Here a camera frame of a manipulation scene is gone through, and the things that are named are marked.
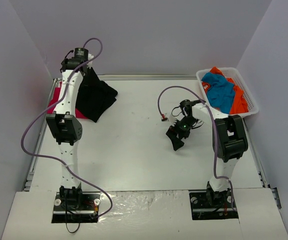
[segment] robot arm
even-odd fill
[[[77,147],[78,140],[83,134],[83,128],[76,119],[75,106],[79,86],[87,73],[87,68],[91,66],[91,62],[73,73],[69,82],[68,77],[77,66],[90,60],[93,56],[88,54],[88,50],[85,48],[76,48],[74,52],[72,58],[65,58],[62,62],[63,80],[59,98],[64,96],[65,91],[67,91],[66,95],[62,102],[55,107],[54,112],[46,115],[46,121],[59,145],[61,159],[69,165],[72,172],[78,175]],[[80,206],[81,195],[81,181],[71,175],[66,166],[62,165],[61,199],[68,198],[71,205]]]
[[[180,103],[180,108],[184,118],[177,120],[166,133],[171,139],[175,151],[184,145],[181,139],[189,136],[190,130],[196,122],[201,120],[207,125],[213,125],[209,111],[201,101],[184,100]],[[210,110],[215,119],[218,135],[216,175],[207,183],[207,198],[212,205],[221,198],[223,192],[229,190],[227,179],[231,178],[236,163],[248,149],[248,143],[240,116],[230,116],[212,107]],[[215,149],[214,137],[213,133],[213,149]]]

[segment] white plastic basket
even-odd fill
[[[244,91],[243,96],[244,96],[244,98],[248,104],[248,112],[239,113],[238,115],[240,115],[243,118],[245,116],[249,116],[249,115],[258,113],[258,106],[255,102],[255,99],[253,98],[252,94],[250,93],[246,83],[244,82],[244,79],[242,78],[242,76],[240,75],[238,70],[233,68],[233,67],[221,67],[218,69],[221,70],[221,72],[224,74],[224,76],[226,78],[232,78],[234,80],[235,84],[238,85]],[[206,96],[206,93],[205,93],[205,90],[203,88],[201,80],[204,77],[204,75],[206,73],[208,73],[209,71],[210,71],[210,69],[205,69],[205,70],[200,70],[196,73],[196,77],[198,79],[199,86],[202,89],[202,94],[203,94],[204,99],[206,100],[206,102],[208,104],[209,104],[209,101],[207,99],[207,96]]]

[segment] white backdrop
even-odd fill
[[[38,50],[7,0],[0,0],[0,239],[31,157],[20,148],[25,127],[47,105],[52,80]],[[40,123],[28,135],[33,150]]]
[[[98,74],[236,67],[271,0],[10,0],[53,77],[90,37]],[[98,45],[88,46],[92,53]]]
[[[288,1],[272,1],[237,68],[259,104],[246,123],[288,231]]]

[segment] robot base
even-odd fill
[[[222,220],[222,219],[237,219],[238,213],[233,211],[230,206],[230,199],[227,192],[223,193],[223,201],[219,205],[211,206],[207,196],[206,190],[196,190],[189,192],[190,208],[193,220]]]
[[[78,206],[78,208],[73,208],[68,205],[66,215],[65,200],[61,199],[60,194],[57,193],[54,201],[52,223],[97,223],[99,204],[99,194],[83,192],[80,206]]]

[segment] cable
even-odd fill
[[[86,184],[88,184],[88,185],[90,185],[90,186],[98,189],[98,190],[101,191],[104,195],[106,195],[107,198],[108,198],[108,200],[109,200],[109,202],[110,202],[110,207],[109,207],[109,209],[106,210],[105,212],[99,214],[99,215],[97,216],[97,217],[99,218],[99,217],[105,215],[106,213],[108,213],[108,212],[113,208],[113,200],[111,199],[111,197],[109,196],[109,194],[108,194],[105,190],[101,189],[100,187],[98,187],[98,186],[96,186],[96,185],[88,182],[87,180],[79,177],[78,175],[74,174],[74,173],[71,171],[71,169],[69,168],[69,166],[65,163],[65,161],[61,160],[60,158],[55,157],[55,156],[42,155],[42,154],[36,154],[36,153],[33,153],[33,152],[29,152],[29,151],[25,148],[25,144],[24,144],[24,143],[25,143],[25,137],[26,137],[28,131],[30,130],[30,128],[33,126],[33,124],[34,124],[41,116],[43,116],[49,109],[54,108],[57,104],[59,104],[61,101],[64,100],[64,98],[65,98],[65,96],[66,96],[66,93],[67,93],[67,91],[68,91],[68,86],[69,86],[70,79],[72,78],[73,74],[74,74],[79,68],[81,68],[81,67],[87,65],[88,63],[90,63],[91,61],[95,60],[95,59],[101,54],[101,52],[102,52],[102,50],[103,50],[103,44],[102,44],[102,42],[101,42],[98,38],[95,38],[95,37],[90,38],[90,39],[88,39],[88,40],[86,41],[86,43],[88,43],[88,42],[89,42],[90,40],[92,40],[92,39],[97,40],[97,41],[100,43],[100,50],[99,50],[98,54],[97,54],[96,56],[94,56],[92,59],[90,59],[90,60],[88,60],[88,61],[80,64],[79,66],[77,66],[77,67],[72,71],[72,73],[68,76],[67,84],[66,84],[66,87],[65,87],[65,91],[64,91],[64,94],[63,94],[63,96],[61,97],[61,99],[59,99],[57,102],[55,102],[54,104],[50,105],[50,106],[47,107],[45,110],[43,110],[43,111],[28,125],[28,127],[25,129],[25,131],[24,131],[24,133],[23,133],[23,136],[22,136],[22,139],[21,139],[21,148],[22,148],[22,150],[23,150],[26,154],[28,154],[28,155],[30,155],[30,156],[39,157],[39,158],[54,159],[54,160],[59,161],[62,165],[65,166],[65,168],[67,169],[67,171],[68,171],[71,175],[73,175],[75,178],[77,178],[77,179],[79,179],[80,181],[82,181],[82,182],[84,182],[84,183],[86,183]]]
[[[203,126],[204,123],[202,123],[201,125],[199,126],[195,126],[195,127],[192,127],[191,129],[197,129],[197,128],[200,128],[201,126]]]
[[[90,39],[88,39],[87,41],[85,41],[85,43],[84,43],[84,45],[83,45],[83,48],[85,48],[85,46],[87,45],[87,43],[90,42],[91,40],[97,40],[97,41],[100,43],[100,45],[103,46],[102,41],[100,41],[99,38],[91,37]]]
[[[78,227],[77,227],[77,229],[75,230],[75,231],[69,231],[69,229],[68,229],[68,226],[67,226],[67,222],[68,222],[68,215],[67,215],[67,192],[65,193],[65,224],[66,224],[66,228],[67,228],[67,231],[70,233],[70,234],[75,234],[78,230],[79,230],[79,228],[80,228],[80,222],[78,223]]]
[[[217,208],[214,211],[212,211],[212,213],[217,212],[218,210],[220,210],[226,204],[226,202],[225,202],[225,194],[223,192],[221,192],[221,195],[222,195],[222,201],[221,201],[221,203],[219,205],[215,206]]]
[[[176,106],[176,107],[173,108],[173,110],[172,110],[172,112],[171,112],[171,114],[172,114],[173,117],[178,117],[178,116],[182,113],[182,112],[180,112],[179,114],[177,114],[176,116],[174,116],[173,112],[174,112],[175,109],[178,109],[178,108],[180,108],[180,106]]]
[[[68,57],[69,54],[71,54],[71,53],[73,53],[73,52],[74,52],[74,50],[70,50],[70,51],[66,54],[66,56],[64,57],[64,60]]]
[[[226,202],[224,203],[224,215],[226,216],[227,215],[227,204],[226,204]]]
[[[201,99],[196,93],[194,93],[191,89],[189,88],[186,88],[184,86],[169,86],[167,88],[165,88],[158,96],[158,99],[157,99],[157,107],[158,107],[158,111],[159,111],[159,114],[162,115],[162,112],[160,110],[160,98],[161,96],[163,95],[163,93],[165,91],[167,91],[168,89],[173,89],[173,88],[178,88],[178,89],[184,89],[184,90],[187,90],[189,91],[190,93],[192,93],[195,97],[198,98],[198,100],[200,100],[204,106],[207,108],[208,110],[208,113],[209,113],[209,116],[210,116],[210,119],[211,119],[211,122],[212,122],[212,127],[213,127],[213,131],[214,131],[214,167],[213,167],[213,174],[214,174],[214,177],[216,179],[226,179],[229,183],[229,186],[230,186],[230,192],[231,192],[231,208],[234,210],[234,211],[237,211],[236,208],[234,208],[234,193],[233,193],[233,184],[231,182],[231,180],[229,180],[228,177],[226,176],[217,176],[216,174],[216,166],[217,166],[217,153],[218,153],[218,133],[217,133],[217,128],[216,128],[216,123],[215,123],[215,120],[214,120],[214,117],[213,117],[213,114],[212,114],[212,111],[210,110],[209,106],[205,103],[205,101],[203,99]]]

